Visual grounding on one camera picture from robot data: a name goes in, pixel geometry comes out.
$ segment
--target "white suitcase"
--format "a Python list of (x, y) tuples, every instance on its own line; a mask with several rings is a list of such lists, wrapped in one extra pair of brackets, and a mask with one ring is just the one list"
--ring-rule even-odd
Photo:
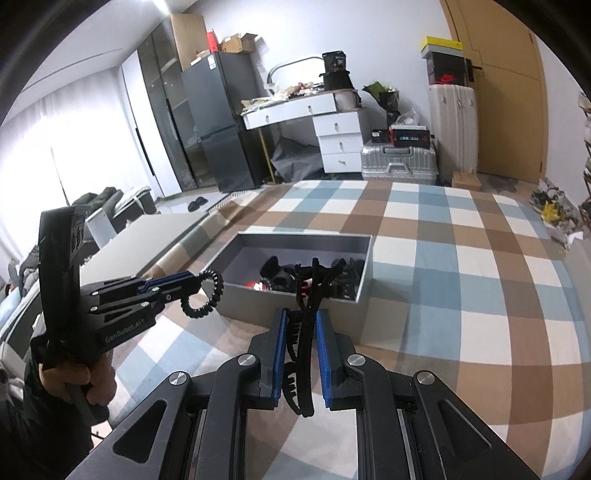
[(476, 172), (478, 113), (470, 87), (431, 85), (431, 133), (435, 135), (441, 181), (451, 182), (454, 171)]

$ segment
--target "blue gripper pad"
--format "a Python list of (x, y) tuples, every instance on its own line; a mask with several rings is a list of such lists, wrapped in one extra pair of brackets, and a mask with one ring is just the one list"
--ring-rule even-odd
[(281, 314), (279, 333), (277, 335), (277, 347), (275, 348), (275, 358), (273, 359), (273, 389), (271, 390), (271, 399), (273, 400), (273, 405), (275, 405), (275, 407), (279, 405), (279, 398), (281, 397), (281, 384), (283, 383), (287, 321), (287, 313), (284, 310)]
[(320, 368), (320, 383), (322, 385), (322, 396), (326, 408), (332, 406), (333, 394), (331, 388), (332, 371), (329, 365), (328, 351), (326, 349), (326, 338), (322, 326), (320, 313), (316, 313), (316, 346), (318, 348), (318, 364)]

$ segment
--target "black cloth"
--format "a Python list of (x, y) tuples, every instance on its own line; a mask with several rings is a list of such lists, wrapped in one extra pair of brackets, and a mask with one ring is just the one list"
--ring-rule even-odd
[(91, 448), (90, 429), (76, 408), (42, 388), (30, 360), (22, 408), (0, 402), (0, 479), (64, 479)]

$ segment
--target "black trash bag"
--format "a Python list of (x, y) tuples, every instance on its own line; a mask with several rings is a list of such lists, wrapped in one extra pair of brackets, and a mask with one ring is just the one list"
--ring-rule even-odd
[(287, 183), (320, 180), (324, 174), (320, 148), (281, 137), (271, 163)]

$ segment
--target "black sleeve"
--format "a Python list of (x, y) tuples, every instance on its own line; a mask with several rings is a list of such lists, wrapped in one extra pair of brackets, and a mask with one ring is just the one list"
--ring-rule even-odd
[(25, 373), (23, 408), (10, 401), (0, 406), (0, 419), (8, 436), (29, 460), (30, 476), (64, 479), (92, 448), (90, 429), (75, 406), (52, 397), (41, 386), (38, 365), (30, 360)]

